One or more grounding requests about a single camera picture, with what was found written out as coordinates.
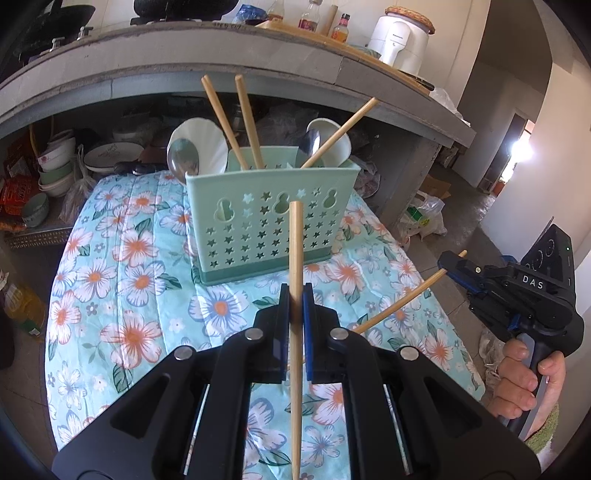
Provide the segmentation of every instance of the glass bottle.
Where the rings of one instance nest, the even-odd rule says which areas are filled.
[[[277,20],[283,22],[285,16],[285,2],[284,0],[275,0],[271,5],[271,8],[267,12],[269,20]]]
[[[316,28],[318,28],[318,22],[320,21],[321,5],[322,0],[310,0],[308,10],[302,14],[298,27],[315,32]]]
[[[345,43],[347,41],[347,37],[349,36],[349,29],[347,28],[347,26],[349,25],[350,18],[350,15],[343,14],[339,24],[333,28],[333,32],[330,38],[334,38],[336,41]]]

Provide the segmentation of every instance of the black handle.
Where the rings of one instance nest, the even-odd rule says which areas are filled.
[[[525,440],[530,431],[531,425],[535,420],[535,416],[538,414],[538,409],[540,408],[540,404],[542,403],[542,399],[546,392],[547,377],[540,374],[538,371],[538,364],[543,359],[548,358],[552,353],[552,349],[544,343],[534,342],[534,340],[526,333],[518,335],[517,339],[524,342],[530,352],[529,357],[524,359],[522,363],[535,373],[535,376],[538,378],[538,386],[532,392],[536,399],[535,407],[530,411],[523,412],[521,417],[509,420],[506,424],[510,431],[515,433],[521,440]]]

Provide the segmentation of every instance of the stacked bowls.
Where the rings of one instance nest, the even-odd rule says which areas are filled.
[[[41,167],[39,190],[50,197],[65,195],[74,183],[72,158],[76,139],[72,130],[64,130],[49,139],[47,149],[37,158]]]

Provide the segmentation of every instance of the wooden board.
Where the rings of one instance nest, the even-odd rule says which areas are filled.
[[[287,25],[287,24],[285,24],[283,22],[279,22],[279,21],[267,21],[267,22],[264,22],[260,25],[257,25],[256,27],[263,28],[265,30],[273,30],[276,32],[282,32],[284,34],[291,35],[293,37],[298,37],[298,38],[301,38],[304,40],[308,40],[308,41],[311,41],[314,43],[321,44],[327,48],[330,48],[330,49],[336,51],[340,55],[343,55],[343,56],[348,57],[350,59],[358,60],[363,63],[369,64],[372,67],[376,68],[377,70],[380,70],[380,71],[386,73],[387,75],[389,75],[393,78],[396,78],[398,81],[404,83],[405,85],[409,86],[413,90],[416,90],[417,92],[421,93],[422,95],[424,95],[426,97],[429,96],[429,90],[427,90],[420,83],[416,82],[415,80],[413,80],[412,78],[410,78],[409,76],[407,76],[406,74],[401,72],[400,70],[395,69],[394,67],[391,67],[390,65],[386,65],[384,62],[381,62],[378,59],[372,57],[371,55],[367,55],[366,53],[363,53],[361,50],[358,50],[357,48],[353,48],[350,45],[347,45],[346,43],[341,43],[339,41],[334,40],[333,38],[325,37],[325,36],[320,35],[318,33],[314,33],[309,30],[304,30],[302,28],[293,27],[291,25]]]

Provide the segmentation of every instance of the cardboard box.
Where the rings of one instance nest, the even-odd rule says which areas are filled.
[[[419,190],[421,192],[426,193],[427,195],[431,195],[432,197],[437,197],[438,199],[445,200],[448,197],[451,197],[452,194],[449,193],[449,189],[452,186],[451,183],[446,181],[441,181],[434,179],[431,175],[427,175]]]

